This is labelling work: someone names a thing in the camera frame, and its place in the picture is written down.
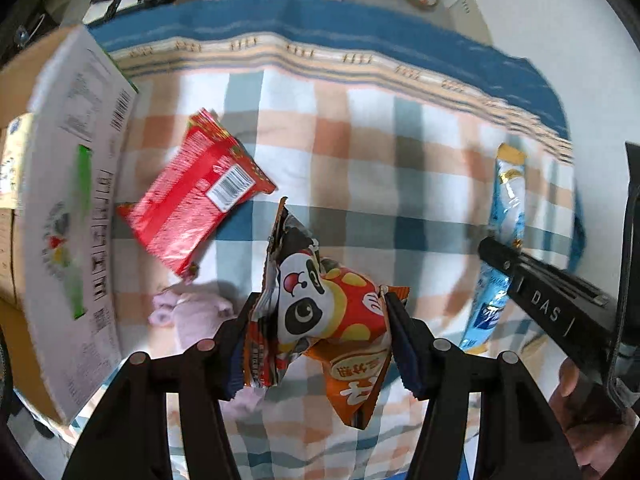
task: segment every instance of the pink plush toy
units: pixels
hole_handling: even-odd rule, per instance
[[[152,300],[154,310],[149,323],[155,326],[175,327],[176,346],[180,352],[195,345],[201,339],[213,338],[220,326],[236,317],[233,305],[212,292],[176,293],[166,288]],[[266,390],[245,386],[226,402],[220,401],[223,415],[243,418],[260,404]]]

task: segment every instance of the orange snack bag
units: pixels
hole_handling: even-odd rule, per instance
[[[304,353],[322,363],[326,394],[340,419],[365,428],[391,359],[385,290],[320,258],[318,242],[281,200],[244,342],[245,383],[279,384]],[[401,299],[408,293],[394,291]]]

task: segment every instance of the striped border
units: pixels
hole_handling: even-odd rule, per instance
[[[559,162],[573,162],[571,142],[545,126],[540,117],[457,79],[418,66],[399,64],[374,51],[294,43],[277,34],[260,32],[228,40],[170,38],[117,50],[111,52],[111,56],[130,78],[167,70],[272,65],[310,78],[375,83],[398,94],[418,99],[428,96],[432,102],[447,108],[471,112],[497,126],[533,138]]]

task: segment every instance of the white wall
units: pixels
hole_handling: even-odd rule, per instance
[[[615,297],[628,184],[624,141],[640,143],[640,53],[606,0],[476,1],[495,47],[527,57],[560,96],[588,237],[578,273]]]

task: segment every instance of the panda face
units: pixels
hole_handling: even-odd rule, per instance
[[[294,253],[280,265],[278,341],[292,343],[303,336],[319,337],[334,314],[334,295],[320,277],[315,258]]]

